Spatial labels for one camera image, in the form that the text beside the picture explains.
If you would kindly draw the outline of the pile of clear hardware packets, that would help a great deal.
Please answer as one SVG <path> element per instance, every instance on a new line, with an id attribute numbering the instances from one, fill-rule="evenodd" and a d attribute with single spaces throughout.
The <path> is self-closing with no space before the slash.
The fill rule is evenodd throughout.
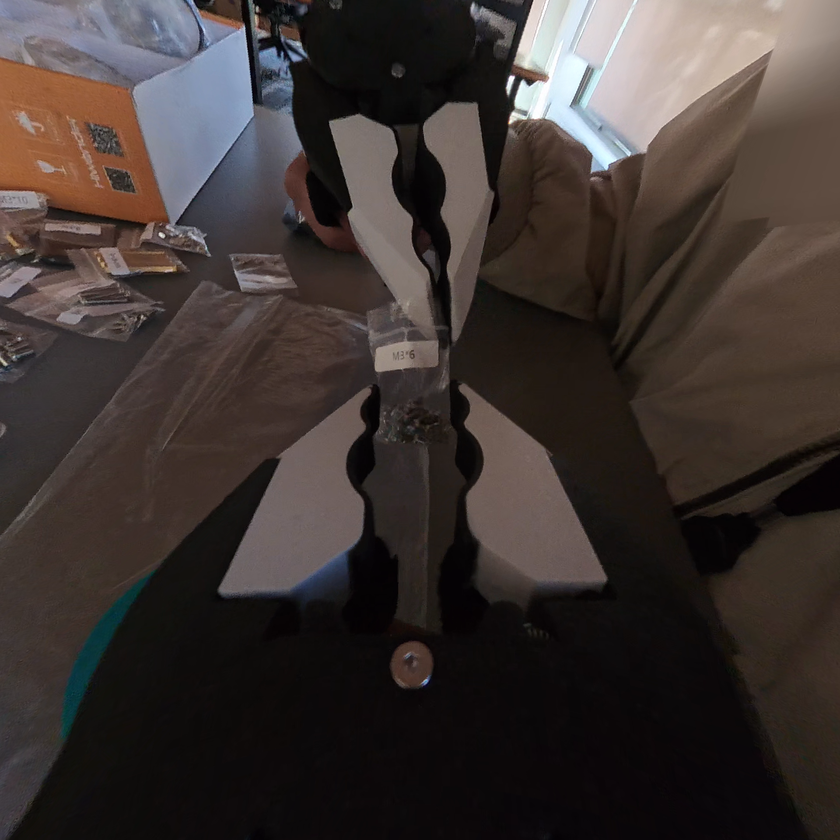
<path id="1" fill-rule="evenodd" d="M 131 282 L 210 255 L 198 227 L 53 217 L 45 194 L 2 191 L 2 307 L 52 328 L 124 342 L 164 309 Z"/>

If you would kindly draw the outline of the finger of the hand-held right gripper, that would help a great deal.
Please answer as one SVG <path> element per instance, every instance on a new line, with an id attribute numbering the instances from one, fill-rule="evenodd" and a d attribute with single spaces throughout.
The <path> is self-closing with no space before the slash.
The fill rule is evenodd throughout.
<path id="1" fill-rule="evenodd" d="M 437 184 L 430 186 L 432 233 L 440 268 L 438 296 L 456 343 L 473 301 L 494 193 L 490 189 L 475 103 L 446 103 L 423 124 L 423 151 Z"/>
<path id="2" fill-rule="evenodd" d="M 429 272 L 414 248 L 413 217 L 393 185 L 395 132 L 363 115 L 329 122 L 351 208 L 353 236 L 403 313 L 420 330 L 436 327 Z"/>

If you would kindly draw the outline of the person's right forearm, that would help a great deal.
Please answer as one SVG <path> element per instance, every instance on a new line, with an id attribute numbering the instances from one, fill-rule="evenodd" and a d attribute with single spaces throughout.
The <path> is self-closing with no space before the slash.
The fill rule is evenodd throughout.
<path id="1" fill-rule="evenodd" d="M 479 279 L 542 308 L 614 330 L 620 257 L 645 154 L 603 171 L 578 140 L 547 119 L 510 127 L 497 182 L 498 210 Z"/>

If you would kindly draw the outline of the person's right hand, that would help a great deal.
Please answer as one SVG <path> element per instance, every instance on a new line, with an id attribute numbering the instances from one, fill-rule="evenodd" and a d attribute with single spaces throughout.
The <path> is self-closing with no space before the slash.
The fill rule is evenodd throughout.
<path id="1" fill-rule="evenodd" d="M 319 241 L 342 253 L 364 254 L 343 206 L 311 170 L 304 151 L 300 151 L 289 163 L 285 189 L 296 215 Z"/>

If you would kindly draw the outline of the teal round metal plate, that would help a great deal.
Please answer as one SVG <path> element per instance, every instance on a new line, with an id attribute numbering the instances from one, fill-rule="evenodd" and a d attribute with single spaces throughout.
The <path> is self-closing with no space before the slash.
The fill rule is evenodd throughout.
<path id="1" fill-rule="evenodd" d="M 60 737 L 62 741 L 66 741 L 69 736 L 91 678 L 95 674 L 114 634 L 153 575 L 153 573 L 145 575 L 126 592 L 122 593 L 101 615 L 82 645 L 70 670 L 62 701 L 60 716 Z"/>

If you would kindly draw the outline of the small labelled screw bag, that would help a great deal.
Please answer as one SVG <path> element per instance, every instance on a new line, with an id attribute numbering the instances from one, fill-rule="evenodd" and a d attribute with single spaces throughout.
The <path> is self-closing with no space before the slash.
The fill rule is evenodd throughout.
<path id="1" fill-rule="evenodd" d="M 450 423 L 449 339 L 436 322 L 423 335 L 395 302 L 369 310 L 367 333 L 380 394 L 377 437 L 395 445 L 442 445 Z"/>

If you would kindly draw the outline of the bubble wrap bundle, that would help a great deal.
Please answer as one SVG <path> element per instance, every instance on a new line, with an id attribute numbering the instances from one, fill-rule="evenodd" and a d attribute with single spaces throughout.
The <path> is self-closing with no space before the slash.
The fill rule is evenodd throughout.
<path id="1" fill-rule="evenodd" d="M 189 60 L 211 41 L 193 1 L 62 2 L 79 26 L 122 46 Z"/>

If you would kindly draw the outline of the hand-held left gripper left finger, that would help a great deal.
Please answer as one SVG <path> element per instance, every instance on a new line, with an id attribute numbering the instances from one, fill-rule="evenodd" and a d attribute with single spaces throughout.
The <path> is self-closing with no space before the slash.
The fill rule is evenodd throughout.
<path id="1" fill-rule="evenodd" d="M 364 386 L 281 452 L 217 593 L 224 599 L 393 601 L 394 558 L 364 484 L 380 390 Z"/>

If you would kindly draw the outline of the large clear plastic bag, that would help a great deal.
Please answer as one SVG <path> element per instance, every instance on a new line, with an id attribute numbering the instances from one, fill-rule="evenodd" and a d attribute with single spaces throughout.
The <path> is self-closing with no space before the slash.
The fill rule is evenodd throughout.
<path id="1" fill-rule="evenodd" d="M 369 381 L 363 314 L 202 282 L 2 536 L 2 838 L 60 750 L 101 616 Z"/>

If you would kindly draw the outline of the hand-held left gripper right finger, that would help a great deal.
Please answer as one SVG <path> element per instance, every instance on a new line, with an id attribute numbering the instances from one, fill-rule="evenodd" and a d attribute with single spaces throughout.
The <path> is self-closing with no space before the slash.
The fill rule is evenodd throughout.
<path id="1" fill-rule="evenodd" d="M 464 485 L 443 592 L 602 592 L 607 575 L 550 452 L 463 383 L 450 387 L 450 419 Z"/>

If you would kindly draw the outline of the orange cardboard box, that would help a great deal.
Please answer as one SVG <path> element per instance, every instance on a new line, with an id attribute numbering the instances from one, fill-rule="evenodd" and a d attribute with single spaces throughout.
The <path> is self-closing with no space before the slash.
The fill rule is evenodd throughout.
<path id="1" fill-rule="evenodd" d="M 244 29 L 213 16 L 205 27 L 211 44 L 186 60 L 49 34 L 129 87 L 2 59 L 2 189 L 82 214 L 176 221 L 254 117 Z"/>

